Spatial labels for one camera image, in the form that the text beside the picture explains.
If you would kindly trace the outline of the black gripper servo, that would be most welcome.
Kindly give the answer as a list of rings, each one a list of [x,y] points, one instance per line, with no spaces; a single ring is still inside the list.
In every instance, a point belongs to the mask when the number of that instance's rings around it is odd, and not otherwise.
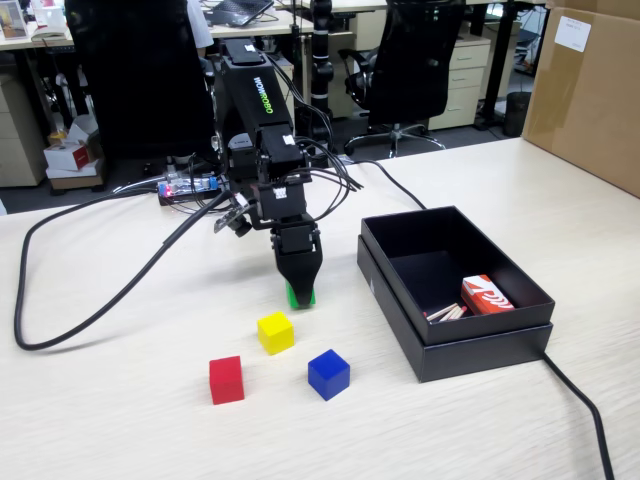
[[[271,228],[270,238],[289,305],[314,304],[314,282],[323,260],[318,224],[313,220],[279,223]]]

